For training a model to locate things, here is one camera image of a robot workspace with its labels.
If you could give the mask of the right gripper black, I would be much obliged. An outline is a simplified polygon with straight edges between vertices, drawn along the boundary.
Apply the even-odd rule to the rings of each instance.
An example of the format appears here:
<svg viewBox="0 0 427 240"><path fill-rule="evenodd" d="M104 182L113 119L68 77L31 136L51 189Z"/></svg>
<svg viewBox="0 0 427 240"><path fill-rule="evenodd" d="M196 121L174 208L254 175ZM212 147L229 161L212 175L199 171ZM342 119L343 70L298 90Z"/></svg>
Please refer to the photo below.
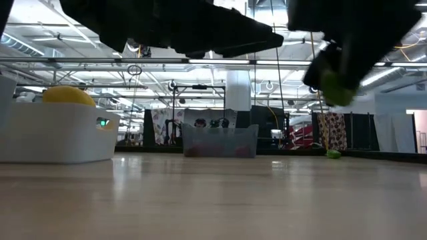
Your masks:
<svg viewBox="0 0 427 240"><path fill-rule="evenodd" d="M333 45L314 58L303 83L320 89L322 74L333 71L339 89L357 89L384 56L401 46L402 38L419 22L422 0L334 0Z"/></svg>

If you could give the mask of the red shelving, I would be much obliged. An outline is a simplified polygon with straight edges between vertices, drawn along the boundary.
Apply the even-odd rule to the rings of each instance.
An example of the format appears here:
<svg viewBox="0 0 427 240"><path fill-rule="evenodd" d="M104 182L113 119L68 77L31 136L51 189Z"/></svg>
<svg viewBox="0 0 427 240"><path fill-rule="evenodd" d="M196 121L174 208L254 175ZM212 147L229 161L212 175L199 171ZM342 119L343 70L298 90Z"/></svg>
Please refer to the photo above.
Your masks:
<svg viewBox="0 0 427 240"><path fill-rule="evenodd" d="M290 126L290 149L307 149L314 142L311 123L300 123Z"/></svg>

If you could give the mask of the black partition panel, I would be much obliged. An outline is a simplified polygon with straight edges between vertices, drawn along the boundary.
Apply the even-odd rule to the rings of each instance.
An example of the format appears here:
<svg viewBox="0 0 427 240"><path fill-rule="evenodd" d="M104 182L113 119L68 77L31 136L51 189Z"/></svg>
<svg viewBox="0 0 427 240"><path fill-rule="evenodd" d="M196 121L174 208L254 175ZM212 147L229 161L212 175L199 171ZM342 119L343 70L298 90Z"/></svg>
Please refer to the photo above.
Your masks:
<svg viewBox="0 0 427 240"><path fill-rule="evenodd" d="M379 151L378 138L372 114L344 115L347 147L351 150Z"/></svg>

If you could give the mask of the black stand frame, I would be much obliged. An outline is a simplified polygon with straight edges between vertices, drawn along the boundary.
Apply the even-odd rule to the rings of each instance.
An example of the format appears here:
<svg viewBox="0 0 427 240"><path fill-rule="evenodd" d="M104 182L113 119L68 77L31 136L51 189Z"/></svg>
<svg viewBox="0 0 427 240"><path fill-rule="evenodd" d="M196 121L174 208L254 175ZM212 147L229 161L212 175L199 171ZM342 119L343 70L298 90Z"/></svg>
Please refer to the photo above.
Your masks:
<svg viewBox="0 0 427 240"><path fill-rule="evenodd" d="M181 89L181 88L183 89L181 91L181 93L183 93L187 89L187 87L184 85L176 84L176 87L177 87L177 91L178 91L178 89ZM225 92L226 91L225 86L213 86L213 85L197 84L197 85L191 85L190 87L192 89L196 89L196 90L212 89L214 93L217 93L223 99L223 117L226 116L226 95L225 94L221 95L219 92L216 91L216 89L222 89L223 92ZM172 92L173 95L172 95L172 118L171 119L173 119L174 121L175 121L175 104L176 104L176 99L178 97L177 91Z"/></svg>

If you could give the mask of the white plastic basket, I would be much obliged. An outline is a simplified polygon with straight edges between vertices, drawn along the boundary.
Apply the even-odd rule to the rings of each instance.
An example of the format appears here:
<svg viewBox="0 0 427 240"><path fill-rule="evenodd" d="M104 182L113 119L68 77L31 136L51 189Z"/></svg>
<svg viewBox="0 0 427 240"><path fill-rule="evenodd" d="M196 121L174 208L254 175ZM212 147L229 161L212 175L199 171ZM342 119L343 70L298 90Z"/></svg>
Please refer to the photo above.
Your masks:
<svg viewBox="0 0 427 240"><path fill-rule="evenodd" d="M96 127L98 117L109 119ZM121 117L77 103L12 103L0 129L0 163L74 164L113 157Z"/></svg>

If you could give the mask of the long horizontal light bar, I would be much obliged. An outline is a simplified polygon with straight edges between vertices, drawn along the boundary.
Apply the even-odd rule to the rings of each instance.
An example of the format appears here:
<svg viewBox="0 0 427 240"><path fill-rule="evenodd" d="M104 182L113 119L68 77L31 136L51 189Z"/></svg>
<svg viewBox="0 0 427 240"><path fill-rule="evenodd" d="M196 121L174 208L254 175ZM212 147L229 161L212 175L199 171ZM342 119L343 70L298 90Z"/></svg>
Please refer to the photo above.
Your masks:
<svg viewBox="0 0 427 240"><path fill-rule="evenodd" d="M198 64L198 65L283 65L305 67L311 61L298 60L241 60L241 59L117 59L117 58L52 58L52 57L0 57L0 62L36 63L160 63L160 64Z"/></svg>

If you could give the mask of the black cabinet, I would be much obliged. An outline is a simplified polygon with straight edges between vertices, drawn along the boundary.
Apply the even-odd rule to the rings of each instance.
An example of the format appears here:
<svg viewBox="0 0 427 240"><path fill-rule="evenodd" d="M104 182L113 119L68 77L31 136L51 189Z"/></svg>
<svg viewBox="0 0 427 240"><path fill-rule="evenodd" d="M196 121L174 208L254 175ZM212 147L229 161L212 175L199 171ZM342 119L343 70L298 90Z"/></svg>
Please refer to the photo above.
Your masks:
<svg viewBox="0 0 427 240"><path fill-rule="evenodd" d="M289 144L289 115L281 108L252 105L250 123L258 125L258 149L285 149Z"/></svg>

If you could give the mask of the white curtain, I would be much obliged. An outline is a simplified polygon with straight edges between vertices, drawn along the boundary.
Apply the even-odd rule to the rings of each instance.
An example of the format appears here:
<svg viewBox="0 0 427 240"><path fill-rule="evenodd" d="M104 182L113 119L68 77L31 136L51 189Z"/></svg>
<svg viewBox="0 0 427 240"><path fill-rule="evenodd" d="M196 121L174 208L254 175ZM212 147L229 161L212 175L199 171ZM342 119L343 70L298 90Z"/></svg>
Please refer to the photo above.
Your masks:
<svg viewBox="0 0 427 240"><path fill-rule="evenodd" d="M374 123L381 152L415 153L414 121L406 113L410 103L405 95L377 94Z"/></svg>

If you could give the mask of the patterned brown cloth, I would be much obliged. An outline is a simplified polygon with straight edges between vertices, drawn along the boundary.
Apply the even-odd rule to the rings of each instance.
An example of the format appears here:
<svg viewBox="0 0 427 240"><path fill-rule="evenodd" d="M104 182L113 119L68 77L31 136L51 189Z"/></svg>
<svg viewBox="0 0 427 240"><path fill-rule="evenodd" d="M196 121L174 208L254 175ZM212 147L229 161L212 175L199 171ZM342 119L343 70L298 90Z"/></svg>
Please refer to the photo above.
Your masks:
<svg viewBox="0 0 427 240"><path fill-rule="evenodd" d="M344 151L348 148L346 123L342 113L318 113L320 143L328 149Z"/></svg>

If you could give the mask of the floral curtain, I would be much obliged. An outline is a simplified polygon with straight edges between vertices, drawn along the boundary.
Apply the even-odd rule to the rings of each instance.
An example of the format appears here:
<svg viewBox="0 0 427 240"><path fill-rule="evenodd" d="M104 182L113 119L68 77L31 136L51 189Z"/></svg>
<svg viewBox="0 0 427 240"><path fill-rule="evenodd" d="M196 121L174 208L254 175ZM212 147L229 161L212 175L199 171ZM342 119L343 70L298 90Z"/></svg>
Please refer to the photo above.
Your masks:
<svg viewBox="0 0 427 240"><path fill-rule="evenodd" d="M173 112L173 109L152 109L151 118L155 143L158 145L168 145L171 139L173 124L166 123L166 121L174 119L176 123L182 123L184 110L178 109Z"/></svg>

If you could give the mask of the white pipe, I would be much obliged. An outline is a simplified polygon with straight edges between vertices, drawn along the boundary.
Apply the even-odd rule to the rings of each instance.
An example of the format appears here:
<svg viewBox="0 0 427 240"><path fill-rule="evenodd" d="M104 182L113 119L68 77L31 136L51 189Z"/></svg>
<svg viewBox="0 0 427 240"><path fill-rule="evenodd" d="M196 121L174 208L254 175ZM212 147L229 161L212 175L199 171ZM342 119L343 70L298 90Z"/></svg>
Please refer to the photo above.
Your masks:
<svg viewBox="0 0 427 240"><path fill-rule="evenodd" d="M36 94L33 92L20 92L18 97L16 98L17 103L32 103L34 102L34 99L36 97Z"/></svg>

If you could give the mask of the white column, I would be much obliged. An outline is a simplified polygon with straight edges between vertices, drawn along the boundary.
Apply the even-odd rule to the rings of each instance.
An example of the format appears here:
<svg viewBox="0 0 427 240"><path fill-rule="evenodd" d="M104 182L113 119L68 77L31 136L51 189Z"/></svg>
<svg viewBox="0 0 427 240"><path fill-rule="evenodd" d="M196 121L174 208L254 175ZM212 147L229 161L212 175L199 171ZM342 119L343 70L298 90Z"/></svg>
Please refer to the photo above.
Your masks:
<svg viewBox="0 0 427 240"><path fill-rule="evenodd" d="M226 108L234 111L249 111L251 106L249 72L228 71L226 77Z"/></svg>

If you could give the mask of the silver ventilation duct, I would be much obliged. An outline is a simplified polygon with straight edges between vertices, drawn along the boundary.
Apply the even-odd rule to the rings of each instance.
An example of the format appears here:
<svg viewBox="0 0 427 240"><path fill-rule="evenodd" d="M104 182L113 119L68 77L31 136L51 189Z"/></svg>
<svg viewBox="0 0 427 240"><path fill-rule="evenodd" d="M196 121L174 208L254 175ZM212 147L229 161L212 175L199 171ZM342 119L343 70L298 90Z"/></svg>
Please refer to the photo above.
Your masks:
<svg viewBox="0 0 427 240"><path fill-rule="evenodd" d="M420 68L427 67L427 55L421 55L407 62L386 62L385 65L383 69L369 75L361 82L357 96L366 95L381 85L398 80L407 74L409 69L419 70Z"/></svg>

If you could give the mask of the orange citrus fruit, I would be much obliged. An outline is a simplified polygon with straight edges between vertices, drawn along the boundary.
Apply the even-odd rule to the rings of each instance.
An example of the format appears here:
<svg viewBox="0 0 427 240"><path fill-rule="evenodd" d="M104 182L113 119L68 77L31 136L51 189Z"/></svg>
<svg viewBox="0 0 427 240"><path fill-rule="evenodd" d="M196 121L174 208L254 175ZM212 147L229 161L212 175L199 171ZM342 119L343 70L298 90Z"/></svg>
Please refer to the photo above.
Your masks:
<svg viewBox="0 0 427 240"><path fill-rule="evenodd" d="M78 103L95 107L95 101L84 91L71 86L60 85L43 92L44 103Z"/></svg>

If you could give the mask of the small red pepper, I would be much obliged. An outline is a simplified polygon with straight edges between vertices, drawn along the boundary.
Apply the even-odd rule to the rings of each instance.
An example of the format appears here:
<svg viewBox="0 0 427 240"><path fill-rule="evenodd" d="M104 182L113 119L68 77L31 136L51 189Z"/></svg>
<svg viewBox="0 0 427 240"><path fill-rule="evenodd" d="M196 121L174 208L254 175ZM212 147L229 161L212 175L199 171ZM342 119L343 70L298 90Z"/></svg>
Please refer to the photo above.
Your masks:
<svg viewBox="0 0 427 240"><path fill-rule="evenodd" d="M218 156L223 150L223 147L217 145L208 145L203 154L207 157L215 157Z"/></svg>

